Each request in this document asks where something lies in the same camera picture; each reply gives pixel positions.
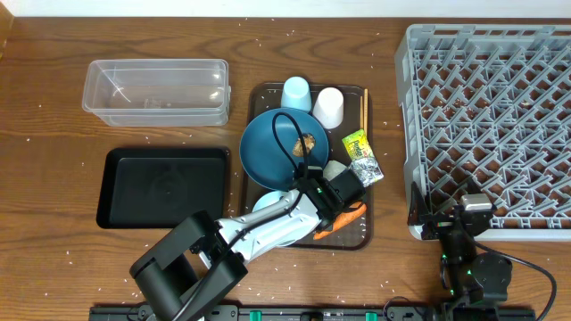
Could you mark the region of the light blue rice bowl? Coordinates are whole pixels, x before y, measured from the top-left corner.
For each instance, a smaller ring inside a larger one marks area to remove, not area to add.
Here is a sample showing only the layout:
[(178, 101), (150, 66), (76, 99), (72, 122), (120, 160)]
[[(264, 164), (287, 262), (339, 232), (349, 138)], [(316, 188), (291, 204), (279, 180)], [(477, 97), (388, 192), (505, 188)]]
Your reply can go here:
[(293, 205), (295, 197), (286, 192), (274, 191), (262, 196), (254, 207), (254, 212), (262, 211), (260, 225), (252, 230), (252, 248), (256, 251), (267, 251), (290, 239), (288, 235), (291, 228), (287, 224), (291, 221), (287, 211)]

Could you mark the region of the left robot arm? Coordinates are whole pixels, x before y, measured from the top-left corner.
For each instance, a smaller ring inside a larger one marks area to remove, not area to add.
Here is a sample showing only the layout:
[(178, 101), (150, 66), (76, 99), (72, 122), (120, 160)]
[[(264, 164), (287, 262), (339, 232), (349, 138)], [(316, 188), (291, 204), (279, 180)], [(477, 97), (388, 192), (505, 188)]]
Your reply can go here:
[(158, 320), (197, 320), (247, 275), (260, 255), (287, 246), (335, 220), (366, 194), (346, 169), (331, 180), (308, 170), (279, 201), (238, 218), (186, 218), (130, 268)]

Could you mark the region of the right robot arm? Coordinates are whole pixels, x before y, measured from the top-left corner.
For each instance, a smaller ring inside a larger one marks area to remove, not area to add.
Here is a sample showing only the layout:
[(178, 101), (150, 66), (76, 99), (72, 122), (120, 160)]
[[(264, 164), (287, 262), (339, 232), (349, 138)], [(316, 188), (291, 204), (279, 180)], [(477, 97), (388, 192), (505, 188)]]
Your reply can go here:
[(432, 214), (417, 184), (411, 185), (409, 227), (422, 240), (440, 242), (440, 278), (451, 299), (424, 313), (425, 320), (498, 320), (498, 304), (508, 298), (512, 263), (476, 250), (475, 237), (489, 228), (495, 206), (484, 193), (468, 193), (448, 213)]

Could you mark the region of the orange carrot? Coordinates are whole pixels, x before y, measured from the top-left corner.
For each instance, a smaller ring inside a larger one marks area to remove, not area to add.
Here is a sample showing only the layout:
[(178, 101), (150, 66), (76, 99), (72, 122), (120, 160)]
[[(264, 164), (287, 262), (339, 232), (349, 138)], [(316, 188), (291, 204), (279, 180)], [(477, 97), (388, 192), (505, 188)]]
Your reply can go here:
[(361, 217), (366, 212), (366, 210), (367, 205), (365, 202), (355, 202), (335, 219), (335, 222), (333, 223), (330, 230), (316, 232), (313, 235), (313, 239), (320, 240), (338, 231), (339, 229), (342, 229), (343, 227), (349, 225), (356, 218)]

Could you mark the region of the dark blue plate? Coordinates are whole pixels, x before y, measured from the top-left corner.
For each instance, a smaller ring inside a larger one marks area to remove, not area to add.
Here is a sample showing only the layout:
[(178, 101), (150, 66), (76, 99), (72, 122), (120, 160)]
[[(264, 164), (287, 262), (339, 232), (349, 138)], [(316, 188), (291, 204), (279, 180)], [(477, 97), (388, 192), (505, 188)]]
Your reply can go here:
[(255, 117), (243, 132), (239, 154), (246, 174), (270, 190), (288, 190), (294, 181), (294, 166), (303, 162), (292, 154), (300, 133), (312, 134), (316, 140), (304, 162), (325, 167), (329, 154), (325, 129), (304, 111), (277, 108)]

